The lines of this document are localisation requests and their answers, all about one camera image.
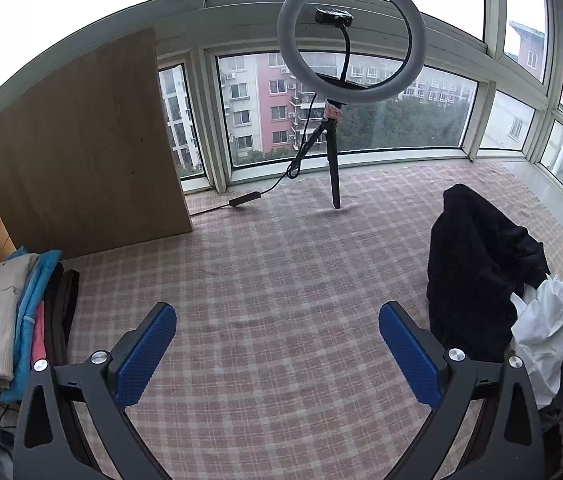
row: pink cloth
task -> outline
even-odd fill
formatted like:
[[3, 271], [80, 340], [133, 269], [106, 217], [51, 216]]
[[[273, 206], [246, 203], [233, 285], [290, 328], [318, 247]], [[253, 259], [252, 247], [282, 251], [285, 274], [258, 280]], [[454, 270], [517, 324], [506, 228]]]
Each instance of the pink cloth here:
[[46, 359], [46, 347], [44, 346], [44, 300], [40, 301], [35, 312], [31, 366], [39, 359]]

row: plaid cloth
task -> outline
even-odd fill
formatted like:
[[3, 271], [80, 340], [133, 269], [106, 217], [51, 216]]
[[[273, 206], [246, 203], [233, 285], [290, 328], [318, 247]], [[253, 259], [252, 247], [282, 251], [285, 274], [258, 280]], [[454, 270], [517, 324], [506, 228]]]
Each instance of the plaid cloth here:
[[[500, 164], [343, 174], [339, 211], [328, 178], [285, 181], [242, 208], [194, 218], [190, 234], [65, 262], [81, 273], [71, 362], [111, 349], [166, 301], [177, 335], [127, 413], [173, 478], [384, 478], [429, 409], [377, 314], [398, 300], [428, 326], [431, 226], [457, 182], [528, 227], [563, 274], [563, 229]], [[188, 202], [197, 211], [226, 196]], [[103, 471], [117, 476], [79, 410]], [[478, 410], [473, 402], [438, 477], [456, 466]]]

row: metal screw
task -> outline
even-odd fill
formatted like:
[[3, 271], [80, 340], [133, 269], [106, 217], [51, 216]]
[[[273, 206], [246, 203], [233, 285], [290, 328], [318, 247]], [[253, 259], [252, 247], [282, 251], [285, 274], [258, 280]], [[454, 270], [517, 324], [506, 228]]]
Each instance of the metal screw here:
[[508, 364], [513, 368], [521, 368], [523, 366], [523, 361], [514, 355], [508, 359]]
[[46, 359], [39, 359], [39, 360], [35, 361], [33, 368], [36, 372], [41, 372], [41, 371], [46, 370], [47, 366], [48, 366], [48, 361]]
[[448, 357], [450, 357], [453, 361], [463, 361], [466, 358], [466, 354], [459, 348], [451, 348], [448, 351]]
[[90, 361], [95, 365], [100, 365], [101, 363], [106, 362], [107, 359], [108, 359], [108, 353], [104, 352], [103, 350], [95, 352], [90, 357]]

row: white crumpled garment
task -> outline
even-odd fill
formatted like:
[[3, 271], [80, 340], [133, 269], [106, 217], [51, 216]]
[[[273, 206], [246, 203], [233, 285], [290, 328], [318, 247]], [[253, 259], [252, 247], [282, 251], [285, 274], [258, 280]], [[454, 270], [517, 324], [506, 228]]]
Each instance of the white crumpled garment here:
[[526, 285], [523, 299], [511, 294], [517, 309], [511, 346], [526, 365], [538, 409], [556, 396], [563, 362], [563, 282], [556, 274], [546, 278], [537, 290]]

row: blue garment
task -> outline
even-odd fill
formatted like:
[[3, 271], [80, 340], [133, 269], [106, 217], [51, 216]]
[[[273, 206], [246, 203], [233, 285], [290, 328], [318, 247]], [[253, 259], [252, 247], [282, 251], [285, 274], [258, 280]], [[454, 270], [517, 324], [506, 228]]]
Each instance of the blue garment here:
[[[8, 258], [26, 254], [21, 247]], [[35, 310], [44, 296], [46, 285], [50, 280], [57, 262], [62, 256], [61, 251], [48, 251], [40, 254], [37, 263], [31, 270], [28, 285], [22, 294], [17, 309], [17, 320], [15, 321], [15, 344], [13, 348], [13, 380], [10, 388], [0, 391], [0, 400], [7, 404], [21, 400], [24, 397], [26, 383], [31, 372], [31, 346], [33, 344], [33, 330], [35, 325]]]

